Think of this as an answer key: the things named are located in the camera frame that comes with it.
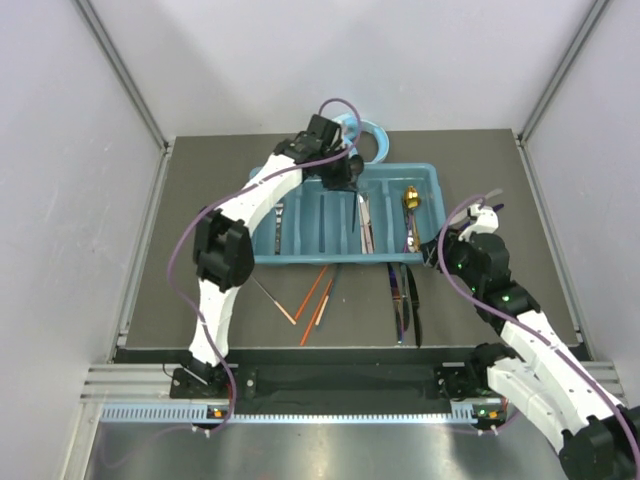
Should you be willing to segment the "black knife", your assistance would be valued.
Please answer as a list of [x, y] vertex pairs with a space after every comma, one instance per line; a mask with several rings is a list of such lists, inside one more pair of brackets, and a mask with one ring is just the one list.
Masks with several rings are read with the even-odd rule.
[[414, 322], [414, 334], [415, 334], [416, 347], [421, 348], [423, 344], [423, 329], [422, 329], [421, 319], [419, 316], [420, 300], [419, 300], [419, 294], [418, 294], [415, 278], [412, 270], [409, 267], [406, 267], [406, 277], [408, 280], [409, 296], [410, 296], [411, 309], [412, 309], [413, 322]]

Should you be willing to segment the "silver grey knife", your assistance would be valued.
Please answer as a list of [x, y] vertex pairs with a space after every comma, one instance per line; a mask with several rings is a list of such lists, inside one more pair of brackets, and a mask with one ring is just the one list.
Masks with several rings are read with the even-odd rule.
[[404, 263], [400, 263], [400, 276], [401, 276], [401, 302], [402, 302], [402, 320], [403, 330], [407, 331], [410, 325], [411, 313], [409, 305], [409, 290], [407, 286], [407, 269]]

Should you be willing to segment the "iridescent knife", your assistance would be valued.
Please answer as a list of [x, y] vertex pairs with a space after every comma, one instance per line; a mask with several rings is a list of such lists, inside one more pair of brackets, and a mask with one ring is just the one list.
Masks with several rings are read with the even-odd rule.
[[402, 344], [403, 338], [404, 338], [404, 330], [403, 330], [402, 315], [400, 312], [401, 296], [400, 296], [400, 292], [397, 284], [395, 270], [392, 264], [387, 263], [386, 267], [388, 271], [389, 285], [390, 285], [392, 304], [393, 304], [393, 310], [394, 310], [397, 343]]

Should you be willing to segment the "blue plastic cutlery tray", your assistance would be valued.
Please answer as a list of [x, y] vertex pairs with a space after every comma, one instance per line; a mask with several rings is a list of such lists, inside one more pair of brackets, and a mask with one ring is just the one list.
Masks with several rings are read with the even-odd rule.
[[[281, 199], [284, 203], [281, 254], [274, 254], [275, 210], [266, 215], [252, 234], [255, 263], [286, 264], [421, 264], [421, 253], [404, 249], [407, 227], [403, 195], [414, 186], [421, 204], [416, 210], [420, 241], [437, 236], [446, 218], [436, 168], [428, 163], [377, 163], [365, 167], [358, 192], [369, 198], [375, 242], [372, 254], [363, 254], [359, 212], [352, 231], [353, 193], [329, 191], [311, 178]], [[326, 248], [318, 250], [319, 201], [325, 195]]]

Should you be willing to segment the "gold spoon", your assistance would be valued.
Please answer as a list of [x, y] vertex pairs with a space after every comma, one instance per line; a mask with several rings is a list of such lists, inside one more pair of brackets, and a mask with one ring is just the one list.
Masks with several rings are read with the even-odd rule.
[[419, 196], [419, 193], [417, 191], [417, 189], [414, 186], [408, 186], [404, 192], [403, 195], [403, 203], [404, 203], [404, 209], [405, 209], [405, 213], [406, 213], [406, 225], [407, 225], [407, 249], [411, 251], [410, 248], [410, 241], [411, 241], [411, 237], [410, 237], [410, 226], [409, 226], [409, 213], [412, 212], [415, 215], [415, 219], [416, 219], [416, 210], [417, 208], [420, 206], [421, 204], [421, 199]]

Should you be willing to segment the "black spoon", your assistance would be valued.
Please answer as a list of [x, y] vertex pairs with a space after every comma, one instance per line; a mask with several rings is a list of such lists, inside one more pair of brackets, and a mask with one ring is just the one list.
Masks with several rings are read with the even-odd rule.
[[352, 231], [355, 231], [358, 209], [358, 186], [357, 181], [359, 176], [364, 171], [364, 159], [359, 154], [354, 154], [349, 158], [349, 167], [351, 171], [351, 187], [353, 190], [353, 205], [352, 205]]

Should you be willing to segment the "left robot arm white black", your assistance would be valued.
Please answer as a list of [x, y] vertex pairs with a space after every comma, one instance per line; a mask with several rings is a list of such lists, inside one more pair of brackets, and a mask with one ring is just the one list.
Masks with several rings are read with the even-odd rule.
[[204, 207], [186, 231], [194, 236], [192, 260], [199, 294], [181, 298], [196, 318], [185, 369], [205, 396], [236, 385], [226, 357], [233, 306], [254, 266], [252, 235], [279, 200], [308, 178], [327, 190], [357, 183], [364, 163], [355, 153], [362, 128], [347, 134], [339, 121], [320, 114], [293, 138], [280, 141], [266, 163], [239, 191]]

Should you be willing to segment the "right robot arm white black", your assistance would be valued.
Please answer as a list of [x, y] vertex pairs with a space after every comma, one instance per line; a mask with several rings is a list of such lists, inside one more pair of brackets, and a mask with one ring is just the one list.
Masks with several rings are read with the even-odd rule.
[[514, 281], [499, 218], [483, 195], [454, 208], [423, 247], [499, 336], [480, 345], [466, 380], [476, 394], [506, 398], [554, 449], [569, 479], [636, 479], [639, 410], [598, 383], [559, 339], [539, 303]]

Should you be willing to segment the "dark chopstick in tray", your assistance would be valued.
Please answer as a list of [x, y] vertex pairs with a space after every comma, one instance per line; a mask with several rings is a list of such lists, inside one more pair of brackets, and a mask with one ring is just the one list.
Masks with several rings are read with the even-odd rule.
[[326, 221], [325, 221], [325, 195], [321, 195], [319, 201], [319, 241], [318, 250], [320, 253], [325, 252], [326, 248]]

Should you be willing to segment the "pink knife in tray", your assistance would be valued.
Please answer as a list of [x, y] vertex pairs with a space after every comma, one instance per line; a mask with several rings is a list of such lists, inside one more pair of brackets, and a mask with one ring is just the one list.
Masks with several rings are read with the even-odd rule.
[[375, 251], [375, 242], [371, 221], [369, 198], [365, 194], [358, 194], [359, 222], [361, 231], [361, 248], [363, 254]]

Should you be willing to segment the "patterned fork in tray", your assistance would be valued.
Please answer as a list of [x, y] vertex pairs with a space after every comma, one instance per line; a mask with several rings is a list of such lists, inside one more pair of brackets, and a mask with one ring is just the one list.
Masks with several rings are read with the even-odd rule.
[[284, 203], [279, 202], [275, 205], [275, 240], [274, 240], [274, 254], [281, 254], [281, 240], [282, 240], [282, 224], [283, 224], [283, 213], [284, 213]]

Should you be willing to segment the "orange chopstick long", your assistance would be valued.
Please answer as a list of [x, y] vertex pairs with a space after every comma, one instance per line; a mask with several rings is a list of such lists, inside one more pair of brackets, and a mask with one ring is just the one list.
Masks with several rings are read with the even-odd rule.
[[317, 275], [316, 279], [314, 280], [313, 284], [311, 285], [310, 289], [308, 290], [308, 292], [306, 293], [302, 303], [300, 304], [299, 308], [297, 309], [295, 315], [294, 315], [294, 320], [297, 322], [302, 313], [304, 312], [308, 302], [310, 301], [311, 297], [313, 296], [313, 294], [315, 293], [315, 290], [317, 289], [321, 279], [323, 278], [324, 274], [326, 273], [327, 269], [328, 269], [329, 265], [325, 265], [322, 267], [322, 269], [320, 270], [319, 274]]

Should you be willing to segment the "orange chopstick lower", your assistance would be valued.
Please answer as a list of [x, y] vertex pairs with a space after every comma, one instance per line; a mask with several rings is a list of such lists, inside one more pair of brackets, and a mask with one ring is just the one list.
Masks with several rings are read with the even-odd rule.
[[334, 283], [334, 280], [330, 280], [329, 283], [327, 284], [327, 286], [325, 287], [325, 289], [324, 289], [324, 291], [323, 291], [323, 293], [321, 295], [321, 298], [319, 300], [319, 303], [316, 306], [316, 308], [315, 308], [315, 310], [314, 310], [314, 312], [313, 312], [313, 314], [311, 316], [311, 319], [309, 321], [309, 324], [308, 324], [308, 326], [307, 326], [307, 328], [306, 328], [306, 330], [305, 330], [305, 332], [304, 332], [304, 334], [303, 334], [303, 336], [302, 336], [302, 338], [300, 340], [300, 343], [299, 343], [300, 347], [305, 346], [305, 344], [306, 344], [306, 342], [308, 340], [308, 337], [309, 337], [309, 335], [311, 333], [312, 328], [316, 325], [317, 319], [319, 318], [323, 307], [326, 305], [326, 301], [327, 301], [327, 298], [328, 298], [329, 293], [331, 291], [331, 288], [333, 286], [333, 283]]

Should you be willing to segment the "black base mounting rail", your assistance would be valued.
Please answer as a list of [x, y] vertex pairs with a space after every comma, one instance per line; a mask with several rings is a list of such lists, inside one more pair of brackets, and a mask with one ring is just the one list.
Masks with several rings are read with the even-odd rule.
[[185, 349], [120, 348], [120, 365], [173, 365], [172, 399], [232, 400], [236, 415], [449, 413], [489, 397], [466, 369], [469, 347], [233, 348], [234, 387], [205, 385], [185, 369]]

